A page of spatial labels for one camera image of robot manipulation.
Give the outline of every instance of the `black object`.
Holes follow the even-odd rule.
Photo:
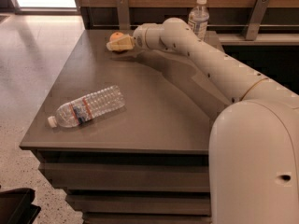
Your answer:
[[[40,207],[32,205],[35,199],[33,189],[13,189],[0,192],[0,223],[31,224],[40,212]]]

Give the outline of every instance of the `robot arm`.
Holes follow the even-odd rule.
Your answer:
[[[273,79],[257,72],[198,39],[183,20],[171,18],[163,24],[143,24],[129,37],[107,44],[112,50],[119,43],[122,49],[173,50],[191,59],[194,64],[232,101],[248,99],[274,99],[289,107],[299,108],[299,97]]]

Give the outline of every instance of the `floor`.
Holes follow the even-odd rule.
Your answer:
[[[83,30],[80,16],[10,15],[0,23],[0,191],[34,189],[35,224],[82,223],[19,144]]]

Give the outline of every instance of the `table top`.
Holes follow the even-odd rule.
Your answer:
[[[211,122],[198,104],[206,91],[217,93],[215,88],[180,55],[138,49],[121,54],[108,51],[106,43],[112,33],[84,31],[20,147],[207,154]],[[210,40],[219,48],[212,36]],[[125,108],[75,128],[49,126],[47,117],[60,105],[111,85],[120,87]]]

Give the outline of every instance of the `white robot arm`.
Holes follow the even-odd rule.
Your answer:
[[[210,136],[213,224],[298,224],[298,95],[198,39],[180,19],[143,24],[133,37],[142,49],[188,57],[234,103]]]

